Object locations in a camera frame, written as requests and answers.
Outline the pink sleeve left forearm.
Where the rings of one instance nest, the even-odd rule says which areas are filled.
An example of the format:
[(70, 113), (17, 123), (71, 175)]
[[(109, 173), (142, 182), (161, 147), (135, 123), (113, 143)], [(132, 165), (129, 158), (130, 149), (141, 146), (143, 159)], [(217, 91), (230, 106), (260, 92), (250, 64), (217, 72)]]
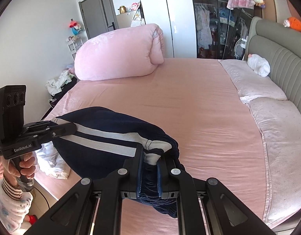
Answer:
[(23, 192), (17, 179), (10, 174), (0, 159), (0, 221), (10, 234), (21, 228), (29, 214), (33, 196)]

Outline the person left hand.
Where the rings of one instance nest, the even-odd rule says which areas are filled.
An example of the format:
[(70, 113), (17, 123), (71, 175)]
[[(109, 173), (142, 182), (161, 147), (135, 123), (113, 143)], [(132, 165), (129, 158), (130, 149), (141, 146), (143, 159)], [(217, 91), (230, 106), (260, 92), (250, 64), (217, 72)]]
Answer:
[(35, 156), (33, 153), (27, 153), (22, 155), (23, 160), (20, 161), (21, 170), (18, 171), (17, 168), (10, 161), (8, 165), (8, 173), (14, 179), (19, 178), (21, 175), (25, 176), (27, 179), (33, 179), (35, 176), (36, 163)]

